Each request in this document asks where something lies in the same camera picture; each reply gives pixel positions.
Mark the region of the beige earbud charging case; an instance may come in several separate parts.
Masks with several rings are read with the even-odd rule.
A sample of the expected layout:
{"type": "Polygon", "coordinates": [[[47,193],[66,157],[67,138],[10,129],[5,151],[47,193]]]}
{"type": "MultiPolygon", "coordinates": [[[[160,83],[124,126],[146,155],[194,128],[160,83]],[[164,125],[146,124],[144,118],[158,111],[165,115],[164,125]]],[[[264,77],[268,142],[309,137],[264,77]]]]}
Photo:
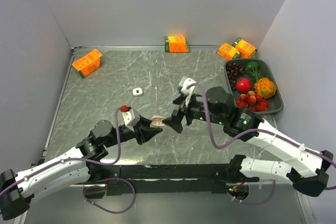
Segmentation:
{"type": "Polygon", "coordinates": [[[163,128],[165,126],[165,124],[163,123],[163,120],[164,120],[164,116],[154,115],[151,118],[150,127],[152,127],[152,128],[163,128]]]}

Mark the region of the white earbud charging case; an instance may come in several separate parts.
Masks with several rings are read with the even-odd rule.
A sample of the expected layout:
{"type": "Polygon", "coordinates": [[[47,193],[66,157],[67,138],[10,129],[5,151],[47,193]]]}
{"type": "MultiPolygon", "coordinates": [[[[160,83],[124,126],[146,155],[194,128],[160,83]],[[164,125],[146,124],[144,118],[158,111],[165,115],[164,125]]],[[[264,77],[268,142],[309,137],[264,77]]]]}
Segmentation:
{"type": "Polygon", "coordinates": [[[132,94],[133,94],[135,97],[142,96],[142,95],[143,95],[143,90],[142,90],[142,88],[134,88],[134,89],[132,90],[132,94]]]}

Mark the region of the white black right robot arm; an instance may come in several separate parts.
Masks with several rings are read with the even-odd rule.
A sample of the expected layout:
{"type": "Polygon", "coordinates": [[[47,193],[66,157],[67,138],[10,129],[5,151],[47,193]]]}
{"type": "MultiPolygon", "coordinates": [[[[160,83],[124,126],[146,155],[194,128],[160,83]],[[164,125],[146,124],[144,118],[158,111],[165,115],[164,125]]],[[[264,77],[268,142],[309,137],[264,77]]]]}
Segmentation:
{"type": "Polygon", "coordinates": [[[232,95],[222,87],[214,87],[201,94],[193,93],[198,84],[181,89],[174,100],[178,106],[163,123],[178,133],[183,130],[182,119],[188,125],[193,120],[205,121],[212,145],[224,149],[236,140],[258,146],[278,158],[265,161],[235,155],[230,161],[229,175],[235,181],[248,178],[289,183],[302,194],[319,196],[329,190],[327,170],[334,166],[333,154],[318,152],[279,132],[256,113],[235,107],[232,95]]]}

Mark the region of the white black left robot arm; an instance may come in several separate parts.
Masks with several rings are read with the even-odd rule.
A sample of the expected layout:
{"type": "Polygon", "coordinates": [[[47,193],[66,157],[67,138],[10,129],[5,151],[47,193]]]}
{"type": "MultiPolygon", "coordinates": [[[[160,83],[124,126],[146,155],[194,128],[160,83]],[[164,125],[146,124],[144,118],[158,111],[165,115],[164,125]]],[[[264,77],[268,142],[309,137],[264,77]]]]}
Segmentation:
{"type": "Polygon", "coordinates": [[[120,147],[121,143],[136,139],[139,145],[163,131],[163,117],[152,119],[123,114],[125,124],[114,127],[101,120],[89,135],[75,147],[60,156],[21,172],[7,169],[1,173],[1,216],[3,220],[14,219],[25,213],[32,201],[57,192],[68,186],[103,179],[107,148],[120,147]]]}

